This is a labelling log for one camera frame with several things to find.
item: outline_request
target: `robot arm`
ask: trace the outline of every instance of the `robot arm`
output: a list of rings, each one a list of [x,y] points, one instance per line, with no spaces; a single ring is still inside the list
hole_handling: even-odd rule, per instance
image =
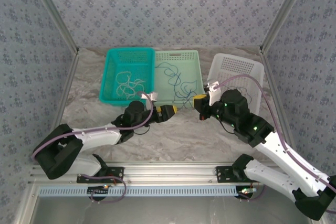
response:
[[[208,94],[194,97],[195,109],[200,113],[199,119],[206,120],[212,116],[231,125],[241,141],[271,158],[285,172],[268,168],[243,154],[232,165],[236,177],[264,183],[290,198],[303,214],[319,220],[336,195],[329,188],[335,188],[336,176],[329,177],[317,170],[286,143],[285,149],[274,128],[263,118],[250,113],[246,98],[238,90],[227,90],[222,95],[219,89],[210,87],[208,90]],[[329,187],[322,180],[329,182]]]
[[[167,121],[176,112],[177,108],[172,105],[154,107],[151,117],[144,126]],[[118,116],[104,127],[72,129],[68,124],[61,124],[34,149],[35,153],[41,146],[59,137],[58,140],[38,151],[35,160],[49,179],[56,179],[64,174],[93,176],[101,170],[104,163],[99,156],[88,156],[82,152],[98,146],[124,143],[133,136],[134,130],[129,128],[143,123],[149,115],[150,111],[145,109],[142,102],[133,101],[125,109],[123,115]],[[114,129],[116,127],[128,128],[128,130],[116,130]]]

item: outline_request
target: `white basket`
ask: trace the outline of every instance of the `white basket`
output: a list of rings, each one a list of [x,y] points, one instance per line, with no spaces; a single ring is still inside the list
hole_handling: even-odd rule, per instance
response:
[[[208,81],[219,83],[238,74],[248,74],[254,77],[261,86],[264,79],[264,65],[260,62],[239,56],[216,54],[212,61]],[[221,87],[222,93],[227,89],[237,88],[246,97],[250,112],[258,115],[261,101],[261,91],[258,86],[248,78],[237,78]]]

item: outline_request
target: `black mounting bracket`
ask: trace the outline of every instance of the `black mounting bracket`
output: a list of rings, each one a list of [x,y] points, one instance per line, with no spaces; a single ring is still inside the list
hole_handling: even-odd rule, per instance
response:
[[[123,179],[124,177],[124,167],[107,167],[104,175],[95,176],[95,177],[105,177],[105,176],[114,176]],[[77,183],[79,184],[120,184],[121,181],[117,179],[90,179],[81,176],[77,176]]]
[[[252,183],[254,182],[254,180],[251,180],[247,177],[238,178],[234,174],[232,166],[217,166],[215,173],[217,176],[218,183],[238,183],[238,182]]]

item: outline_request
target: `blue string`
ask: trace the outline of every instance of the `blue string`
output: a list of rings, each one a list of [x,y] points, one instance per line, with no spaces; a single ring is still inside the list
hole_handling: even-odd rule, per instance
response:
[[[174,100],[172,101],[172,103],[182,104],[182,107],[185,107],[186,109],[188,109],[185,106],[187,103],[189,103],[190,106],[193,107],[191,100],[195,95],[197,95],[195,92],[197,89],[197,80],[193,82],[188,81],[182,82],[180,78],[181,73],[179,73],[178,67],[168,62],[160,63],[155,68],[164,69],[164,74],[170,77],[168,80],[168,84],[173,86],[173,90],[175,93]],[[188,87],[189,85],[192,86],[193,84],[195,84],[194,90]]]

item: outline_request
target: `plastic basket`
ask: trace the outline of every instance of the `plastic basket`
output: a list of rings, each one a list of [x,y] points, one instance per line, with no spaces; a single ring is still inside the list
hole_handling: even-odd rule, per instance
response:
[[[264,65],[260,62],[239,56],[216,54],[210,68],[208,81],[219,83],[238,74],[248,74],[254,77],[261,86],[264,80]],[[261,101],[261,91],[258,86],[248,78],[237,78],[221,87],[222,93],[227,89],[237,88],[246,97],[249,109],[258,115]]]
[[[175,105],[178,108],[183,106],[191,108],[193,106],[192,97],[196,94],[204,93],[198,51],[157,51],[155,55],[154,90],[158,93],[155,105],[161,106],[168,104]],[[173,77],[173,73],[179,76],[179,84],[177,84],[177,82],[175,83],[177,76]]]
[[[99,100],[115,106],[127,106],[131,101],[140,100],[136,94],[130,97],[129,95],[133,93],[132,89],[125,89],[121,83],[130,83],[131,87],[134,86],[135,92],[150,93],[154,90],[154,67],[155,51],[153,48],[110,49],[106,56]],[[139,80],[142,81],[141,85],[132,84]]]

